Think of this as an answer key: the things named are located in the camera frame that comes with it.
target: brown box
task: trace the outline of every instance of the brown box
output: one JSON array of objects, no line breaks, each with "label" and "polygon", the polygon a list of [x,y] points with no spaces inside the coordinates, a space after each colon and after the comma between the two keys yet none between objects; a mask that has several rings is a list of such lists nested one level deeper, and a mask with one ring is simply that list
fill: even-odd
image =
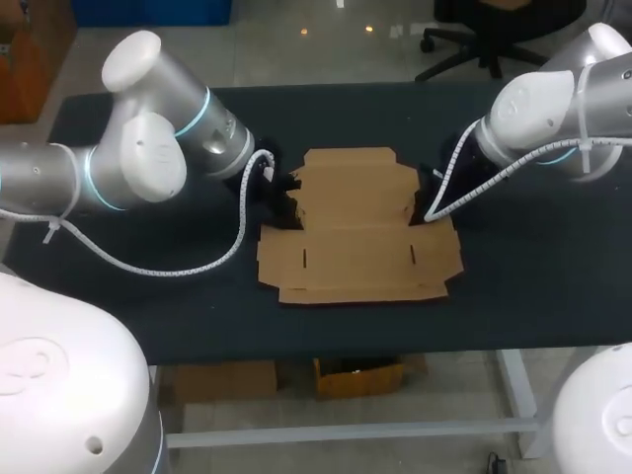
[{"label": "brown box", "polygon": [[408,225],[419,179],[391,149],[310,150],[295,174],[304,230],[262,226],[258,249],[259,281],[279,301],[447,296],[445,281],[463,271],[458,236],[449,217]]},{"label": "brown box", "polygon": [[404,364],[390,359],[314,359],[316,387],[320,398],[354,398],[385,395],[402,384]]},{"label": "brown box", "polygon": [[272,360],[178,365],[173,383],[179,404],[264,398],[277,393],[277,370]]},{"label": "brown box", "polygon": [[70,0],[0,1],[0,124],[38,119],[76,30]]}]

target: tiled floor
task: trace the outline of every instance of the tiled floor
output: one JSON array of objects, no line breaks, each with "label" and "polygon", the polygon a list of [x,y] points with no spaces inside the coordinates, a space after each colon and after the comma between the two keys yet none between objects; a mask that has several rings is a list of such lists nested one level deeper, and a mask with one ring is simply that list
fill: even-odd
[{"label": "tiled floor", "polygon": [[[410,81],[456,52],[455,45],[437,41],[435,52],[420,54],[421,31],[434,23],[433,0],[344,0],[344,9],[337,8],[337,0],[234,1],[229,27],[156,30],[166,47],[211,87]],[[550,53],[584,24],[580,20],[527,46]],[[131,31],[81,30],[39,122],[0,126],[0,139],[45,140],[64,97],[103,90],[101,65],[114,45]],[[510,60],[503,61],[502,66],[507,77],[531,70]],[[489,80],[489,75],[471,62],[435,80],[480,81]],[[11,225],[0,221],[0,260],[10,231]],[[538,396],[568,355],[565,350],[525,352]],[[430,375],[413,377],[401,392],[390,397],[316,402],[309,396],[307,379],[302,388],[298,384],[299,388],[285,389],[274,400],[190,406],[185,413],[185,429],[477,419],[503,414],[506,403],[499,390],[495,361],[489,355],[429,355],[429,365]],[[512,472],[556,472],[550,459],[517,460],[513,437],[503,435],[199,449],[180,452],[174,461],[179,474],[479,474],[491,449],[513,460]]]},{"label": "tiled floor", "polygon": [[[569,353],[569,350],[525,353],[536,398],[541,399],[548,391]],[[277,397],[188,406],[184,414],[184,432],[477,420],[508,415],[494,354],[430,354],[427,360],[429,374],[409,374],[404,387],[396,394],[337,401],[313,398],[309,363],[280,363],[281,390]],[[180,420],[171,427],[173,431],[182,429]],[[190,449],[174,453],[172,461],[176,474],[253,470],[330,474],[483,474],[490,451],[509,459],[512,473],[558,473],[551,456],[519,460],[515,436],[501,434]]]}]

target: black table surface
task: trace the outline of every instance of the black table surface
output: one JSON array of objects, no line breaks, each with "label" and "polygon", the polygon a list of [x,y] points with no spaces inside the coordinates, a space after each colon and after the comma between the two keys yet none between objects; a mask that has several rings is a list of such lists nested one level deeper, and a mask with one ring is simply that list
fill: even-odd
[{"label": "black table surface", "polygon": [[[497,83],[373,84],[216,91],[257,136],[274,137],[285,171],[314,147],[389,146],[401,163],[434,164],[451,132],[483,115]],[[51,141],[99,140],[108,95],[68,99]],[[303,356],[618,344],[632,340],[632,169],[577,185],[532,165],[454,215],[465,272],[441,300],[290,306],[257,280],[265,211],[250,214],[238,255],[202,276],[150,278],[101,261],[65,231],[16,227],[6,264],[19,276],[119,318],[152,364]],[[174,201],[72,220],[113,255],[186,269],[231,245],[237,203],[220,184],[190,178]]]}]

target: white metal frame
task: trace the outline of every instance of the white metal frame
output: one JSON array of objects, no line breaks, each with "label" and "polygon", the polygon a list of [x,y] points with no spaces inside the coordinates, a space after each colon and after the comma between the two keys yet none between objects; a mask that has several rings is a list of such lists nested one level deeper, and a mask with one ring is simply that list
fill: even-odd
[{"label": "white metal frame", "polygon": [[[553,407],[564,382],[577,367],[595,352],[595,347],[577,348],[541,407],[538,408],[520,350],[497,351],[501,374],[512,406],[512,418],[168,434],[167,445],[170,449],[183,449],[331,439],[518,433],[520,434],[519,446],[522,457],[541,457],[550,446]],[[159,379],[159,371],[155,366],[150,367],[150,371],[152,379],[156,382]]]}]

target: cardboard box under table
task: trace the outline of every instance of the cardboard box under table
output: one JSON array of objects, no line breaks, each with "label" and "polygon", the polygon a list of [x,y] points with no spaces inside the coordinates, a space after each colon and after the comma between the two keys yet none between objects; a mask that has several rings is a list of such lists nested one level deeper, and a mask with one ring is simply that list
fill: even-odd
[{"label": "cardboard box under table", "polygon": [[447,296],[463,271],[451,220],[409,226],[417,171],[389,148],[313,149],[293,192],[304,230],[262,226],[259,280],[284,303]]}]

